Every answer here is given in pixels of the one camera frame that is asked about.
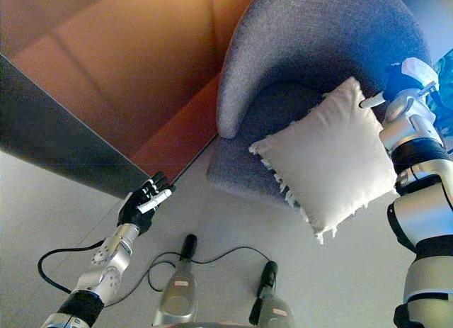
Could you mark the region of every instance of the white cushion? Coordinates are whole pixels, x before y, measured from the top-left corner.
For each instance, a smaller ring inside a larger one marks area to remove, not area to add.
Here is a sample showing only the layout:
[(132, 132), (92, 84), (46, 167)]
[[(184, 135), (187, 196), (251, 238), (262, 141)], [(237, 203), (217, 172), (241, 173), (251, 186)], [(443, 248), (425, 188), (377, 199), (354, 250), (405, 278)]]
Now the white cushion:
[(302, 213), (323, 241), (323, 232), (368, 202), (393, 190), (396, 175), (379, 140), (381, 124), (353, 77), (315, 107), (305, 118), (259, 142), (249, 150), (275, 171), (286, 199)]

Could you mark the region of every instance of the robotic hand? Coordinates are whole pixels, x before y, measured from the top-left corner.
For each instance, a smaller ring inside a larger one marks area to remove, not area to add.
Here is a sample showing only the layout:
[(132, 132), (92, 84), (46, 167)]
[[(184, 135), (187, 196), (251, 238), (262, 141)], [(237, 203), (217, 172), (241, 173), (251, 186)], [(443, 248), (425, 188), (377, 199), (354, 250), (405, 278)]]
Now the robotic hand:
[(432, 68), (412, 57), (391, 65), (383, 93), (360, 105), (390, 101), (379, 136), (400, 197), (387, 217), (398, 241), (416, 253), (395, 310), (398, 328), (453, 327), (453, 162), (426, 105), (427, 98), (441, 103), (438, 86)]
[(89, 328), (94, 324), (120, 287), (134, 240), (149, 229), (159, 204), (174, 191), (175, 187), (166, 184), (166, 177), (159, 172), (127, 195), (118, 210), (115, 233), (104, 240), (69, 298), (42, 328)]

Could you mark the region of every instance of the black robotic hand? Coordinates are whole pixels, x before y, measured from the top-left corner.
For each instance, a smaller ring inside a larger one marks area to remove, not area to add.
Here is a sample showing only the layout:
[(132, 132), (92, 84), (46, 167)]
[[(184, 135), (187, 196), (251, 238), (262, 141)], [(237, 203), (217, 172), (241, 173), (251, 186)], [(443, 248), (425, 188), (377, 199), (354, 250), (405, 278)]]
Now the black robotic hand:
[(118, 211), (117, 225), (131, 223), (139, 228), (139, 235), (151, 227), (151, 219), (160, 203), (175, 191), (175, 186), (168, 185), (163, 172), (158, 172), (136, 191), (129, 193)]

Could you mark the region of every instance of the black cable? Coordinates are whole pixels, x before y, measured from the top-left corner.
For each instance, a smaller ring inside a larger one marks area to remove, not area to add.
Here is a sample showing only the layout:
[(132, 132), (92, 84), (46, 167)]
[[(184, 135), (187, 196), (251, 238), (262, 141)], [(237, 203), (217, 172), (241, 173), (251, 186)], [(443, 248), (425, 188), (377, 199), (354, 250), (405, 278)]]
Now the black cable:
[(170, 261), (160, 261), (156, 264), (154, 264), (151, 268), (149, 268), (148, 270), (148, 284), (149, 286), (151, 287), (152, 290), (154, 290), (155, 292), (157, 293), (162, 293), (162, 291), (164, 291), (163, 289), (156, 289), (154, 286), (153, 286), (153, 283), (151, 281), (151, 270), (153, 269), (153, 267), (155, 266), (158, 266), (159, 264), (170, 264), (172, 267), (176, 268), (176, 265), (173, 263), (173, 262), (170, 262)]
[(122, 302), (123, 300), (125, 300), (126, 298), (128, 298), (140, 285), (140, 283), (143, 281), (143, 278), (148, 274), (148, 272), (153, 269), (153, 267), (155, 267), (157, 264), (156, 264), (156, 261), (158, 259), (160, 259), (162, 256), (165, 256), (165, 255), (169, 255), (169, 254), (173, 254), (173, 255), (177, 255), (179, 256), (180, 254), (177, 253), (177, 252), (173, 252), (173, 251), (168, 251), (168, 252), (164, 252), (162, 254), (159, 254), (157, 257), (155, 257), (152, 262), (149, 264), (149, 267), (147, 268), (147, 270), (143, 273), (142, 277), (140, 277), (140, 279), (138, 280), (137, 283), (135, 283), (135, 285), (132, 287), (131, 290), (129, 290), (127, 292), (126, 295), (122, 296), (121, 298), (119, 298), (118, 300), (115, 300), (114, 302), (112, 303), (109, 303), (108, 305), (106, 305), (105, 307), (108, 308), (108, 307), (112, 307), (113, 305), (116, 305), (120, 302)]
[(104, 242), (104, 240), (101, 240), (89, 247), (84, 247), (84, 248), (66, 248), (66, 249), (55, 249), (55, 250), (52, 250), (52, 251), (49, 251), (47, 252), (45, 255), (43, 255), (40, 260), (38, 261), (38, 273), (40, 274), (40, 276), (42, 277), (42, 279), (44, 281), (46, 281), (47, 283), (49, 283), (50, 285), (53, 285), (54, 287), (60, 289), (61, 291), (64, 291), (65, 293), (67, 294), (70, 294), (71, 291), (64, 287), (63, 285), (60, 285), (58, 284), (57, 282), (55, 282), (54, 280), (52, 280), (50, 277), (48, 277), (44, 270), (42, 269), (42, 263), (43, 261), (49, 257), (50, 255), (53, 255), (53, 254), (58, 254), (60, 252), (74, 252), (74, 251), (87, 251), (87, 250), (92, 250), (92, 249), (95, 249), (95, 248), (99, 248), (102, 243)]
[[(267, 257), (264, 253), (262, 253), (262, 252), (259, 251), (258, 249), (253, 248), (253, 247), (247, 247), (247, 246), (237, 247), (237, 248), (231, 249), (231, 250), (225, 252), (224, 254), (221, 254), (221, 255), (219, 255), (219, 256), (217, 256), (217, 257), (215, 257), (215, 258), (213, 258), (213, 259), (210, 259), (210, 260), (208, 260), (208, 261), (195, 261), (195, 260), (193, 260), (193, 259), (192, 259), (191, 261), (192, 261), (194, 264), (209, 264), (209, 263), (218, 261), (219, 259), (225, 257), (226, 255), (229, 255), (229, 254), (231, 254), (232, 252), (235, 252), (236, 250), (240, 250), (240, 249), (250, 249), (250, 250), (256, 251), (256, 252), (258, 252), (262, 257), (264, 257), (265, 259), (267, 259), (268, 261), (270, 261), (270, 258)], [(161, 257), (163, 257), (163, 256), (165, 256), (165, 255), (169, 255), (169, 254), (171, 254), (171, 255), (176, 255), (176, 256), (181, 256), (178, 252), (174, 252), (174, 251), (168, 251), (168, 252), (163, 252), (162, 254), (159, 254), (157, 257), (155, 257), (155, 258), (152, 260), (152, 262), (149, 264), (149, 267), (147, 268), (147, 270), (142, 274), (142, 277), (140, 277), (140, 279), (138, 280), (138, 282), (135, 283), (134, 287), (132, 287), (132, 289), (131, 289), (129, 292), (127, 292), (126, 295), (122, 296), (120, 299), (116, 300), (115, 302), (112, 302), (112, 303), (106, 305), (105, 307), (111, 307), (111, 306), (113, 306), (113, 305), (116, 305), (116, 304), (122, 302), (122, 301), (125, 300), (126, 298), (128, 298), (128, 297), (129, 297), (129, 296), (130, 296), (130, 295), (131, 295), (131, 294), (139, 287), (140, 283), (143, 281), (143, 278), (144, 278), (146, 275), (148, 275), (148, 283), (149, 283), (149, 285), (151, 286), (151, 289), (152, 289), (152, 290), (154, 290), (154, 291), (156, 291), (156, 292), (158, 292), (158, 293), (160, 293), (161, 291), (163, 291), (163, 290), (161, 290), (161, 289), (156, 289), (156, 288), (152, 285), (150, 273), (151, 273), (151, 270), (153, 269), (153, 267), (155, 267), (155, 266), (157, 266), (157, 265), (159, 265), (159, 264), (161, 264), (161, 263), (172, 264), (170, 261), (160, 261), (160, 262), (157, 262), (157, 263), (156, 263), (156, 261), (157, 261), (158, 259), (160, 259)]]
[(242, 247), (237, 247), (237, 248), (231, 249), (231, 250), (225, 252), (224, 254), (222, 254), (222, 255), (220, 255), (220, 256), (214, 258), (214, 259), (211, 259), (211, 260), (209, 260), (209, 261), (203, 261), (203, 262), (201, 262), (201, 261), (194, 261), (193, 259), (192, 259), (191, 261), (192, 261), (193, 263), (195, 263), (195, 264), (209, 264), (209, 263), (218, 261), (219, 259), (225, 257), (226, 255), (229, 255), (230, 253), (235, 252), (236, 250), (240, 250), (240, 249), (250, 249), (250, 250), (253, 250), (253, 251), (255, 251), (255, 252), (258, 252), (262, 257), (264, 257), (265, 259), (268, 260), (268, 262), (270, 262), (270, 258), (267, 257), (266, 255), (264, 255), (261, 251), (259, 251), (258, 249), (255, 249), (255, 248), (253, 248), (253, 247), (248, 247), (248, 246), (242, 246)]
[[(100, 247), (102, 245), (102, 243), (104, 242), (104, 240), (101, 240), (89, 247), (85, 247), (85, 248), (71, 248), (71, 249), (56, 249), (56, 250), (52, 250), (52, 251), (49, 251), (47, 252), (44, 256), (42, 256), (38, 262), (38, 272), (40, 274), (40, 276), (42, 278), (44, 278), (44, 280), (46, 282), (48, 282), (50, 285), (53, 285), (54, 287), (64, 291), (65, 293), (68, 293), (70, 294), (71, 291), (67, 288), (65, 288), (64, 286), (54, 282), (53, 280), (51, 280), (49, 277), (47, 277), (44, 273), (44, 271), (42, 270), (42, 262), (50, 255), (52, 254), (56, 254), (56, 253), (59, 253), (59, 252), (68, 252), (68, 251), (86, 251), (86, 250), (92, 250), (92, 249), (95, 249), (97, 247)], [(249, 249), (249, 250), (253, 250), (255, 252), (258, 252), (262, 257), (264, 257), (265, 259), (267, 259), (268, 261), (270, 261), (270, 258), (267, 257), (263, 252), (259, 251), (258, 249), (256, 248), (253, 248), (253, 247), (248, 247), (248, 246), (241, 246), (241, 247), (236, 247), (236, 248), (233, 248), (233, 249), (230, 249), (229, 251), (217, 256), (217, 257), (214, 257), (213, 259), (210, 259), (210, 260), (207, 260), (207, 261), (195, 261), (193, 259), (191, 259), (190, 261), (193, 262), (194, 264), (210, 264), (210, 263), (213, 263), (215, 261), (218, 261), (222, 258), (224, 258), (226, 255), (229, 255), (237, 250), (240, 250), (240, 249)], [(142, 274), (142, 276), (140, 277), (140, 279), (137, 281), (137, 283), (135, 283), (135, 285), (132, 287), (131, 290), (129, 290), (126, 295), (122, 296), (121, 298), (119, 298), (118, 300), (115, 300), (114, 302), (112, 303), (109, 303), (108, 305), (105, 306), (105, 308), (107, 307), (112, 307), (113, 305), (116, 305), (120, 302), (122, 302), (123, 300), (125, 300), (126, 298), (128, 298), (129, 296), (131, 296), (131, 294), (133, 292), (136, 291), (136, 289), (139, 287), (140, 283), (142, 283), (143, 279), (145, 278), (145, 276), (148, 276), (148, 284), (149, 286), (151, 287), (152, 290), (160, 293), (162, 292), (163, 290), (162, 289), (157, 289), (153, 286), (152, 284), (152, 281), (151, 281), (151, 270), (155, 267), (155, 266), (158, 266), (159, 264), (170, 264), (172, 265), (174, 268), (176, 267), (176, 265), (171, 262), (171, 261), (159, 261), (157, 262), (158, 259), (160, 259), (161, 257), (165, 256), (165, 255), (176, 255), (176, 256), (181, 256), (178, 252), (174, 252), (174, 251), (168, 251), (168, 252), (164, 252), (162, 254), (159, 254), (158, 256), (156, 256), (152, 261), (151, 263), (149, 264), (149, 267), (147, 268), (147, 270)]]

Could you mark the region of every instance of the pillow fringe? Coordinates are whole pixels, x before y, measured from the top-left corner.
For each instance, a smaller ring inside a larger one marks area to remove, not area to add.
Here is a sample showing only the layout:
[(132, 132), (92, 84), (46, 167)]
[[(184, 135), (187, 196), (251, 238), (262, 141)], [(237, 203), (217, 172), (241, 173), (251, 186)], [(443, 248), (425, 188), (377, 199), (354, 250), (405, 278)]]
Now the pillow fringe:
[[(255, 144), (251, 145), (249, 148), (248, 148), (249, 152), (251, 154), (254, 154), (254, 155), (257, 155), (257, 147)], [(273, 170), (270, 162), (268, 162), (266, 159), (261, 159), (261, 163), (263, 164), (263, 166), (268, 169), (268, 170)], [(274, 174), (274, 178), (275, 180), (279, 183), (280, 185), (280, 192), (283, 193), (283, 191), (285, 191), (285, 189), (287, 189), (287, 192), (286, 192), (286, 195), (285, 195), (285, 201), (289, 204), (289, 206), (291, 206), (292, 208), (296, 208), (297, 206), (299, 206), (299, 202), (297, 202), (297, 199), (295, 198), (293, 192), (291, 191), (291, 189), (289, 188), (289, 186), (285, 183), (285, 181), (283, 180), (283, 178), (279, 175), (279, 174)], [(304, 218), (304, 221), (305, 223), (310, 223), (309, 221), (309, 218), (307, 217), (303, 207), (301, 206), (300, 209), (299, 209), (299, 213), (302, 215), (302, 217)], [(332, 231), (332, 238), (335, 238), (335, 235), (337, 233), (337, 227), (333, 227), (331, 229)], [(323, 236), (324, 232), (319, 232), (317, 234), (315, 234), (316, 236), (316, 239), (318, 240), (319, 244), (323, 245), (324, 244), (324, 236)]]

